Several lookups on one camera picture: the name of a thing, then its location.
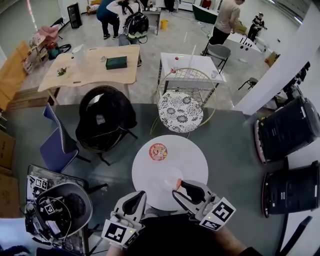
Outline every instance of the black speaker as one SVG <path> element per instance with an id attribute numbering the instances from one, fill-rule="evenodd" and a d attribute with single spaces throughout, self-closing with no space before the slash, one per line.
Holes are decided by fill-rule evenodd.
<path id="1" fill-rule="evenodd" d="M 81 13 L 79 8 L 79 3 L 74 3 L 67 7 L 71 27 L 77 29 L 82 25 Z"/>
<path id="2" fill-rule="evenodd" d="M 262 162 L 277 161 L 320 136 L 320 116 L 307 98 L 299 96 L 272 115 L 257 120 L 254 131 Z"/>
<path id="3" fill-rule="evenodd" d="M 319 207 L 318 161 L 292 170 L 267 173 L 262 185 L 262 212 L 265 217 Z"/>

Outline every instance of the green box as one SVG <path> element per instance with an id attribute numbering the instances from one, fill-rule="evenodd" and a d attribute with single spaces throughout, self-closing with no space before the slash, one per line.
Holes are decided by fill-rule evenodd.
<path id="1" fill-rule="evenodd" d="M 107 58 L 105 62 L 107 70 L 124 69 L 127 67 L 127 56 Z"/>

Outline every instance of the white round table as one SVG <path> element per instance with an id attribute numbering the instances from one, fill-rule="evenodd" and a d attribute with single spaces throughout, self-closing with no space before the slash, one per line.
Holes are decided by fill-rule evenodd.
<path id="1" fill-rule="evenodd" d="M 167 156 L 160 161 L 149 155 L 150 147 L 163 144 Z M 147 203 L 159 210 L 176 211 L 182 207 L 172 196 L 178 179 L 207 184 L 207 160 L 189 139 L 177 135 L 164 135 L 148 141 L 136 154 L 132 165 L 132 180 L 137 191 L 145 191 Z M 182 187 L 179 191 L 187 195 Z"/>

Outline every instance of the blue chair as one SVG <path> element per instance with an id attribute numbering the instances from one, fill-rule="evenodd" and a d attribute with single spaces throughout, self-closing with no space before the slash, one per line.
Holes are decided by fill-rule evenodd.
<path id="1" fill-rule="evenodd" d="M 40 153 L 46 167 L 50 171 L 61 173 L 75 158 L 91 163 L 90 160 L 78 155 L 77 142 L 70 137 L 49 103 L 45 106 L 43 115 L 51 119 L 57 126 L 40 147 Z"/>

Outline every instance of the round cushion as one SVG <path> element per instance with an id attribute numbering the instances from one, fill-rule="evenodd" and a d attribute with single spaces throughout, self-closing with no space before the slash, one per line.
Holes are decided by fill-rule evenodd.
<path id="1" fill-rule="evenodd" d="M 188 133 L 198 127 L 204 112 L 188 94 L 168 91 L 159 100 L 159 116 L 169 130 Z"/>

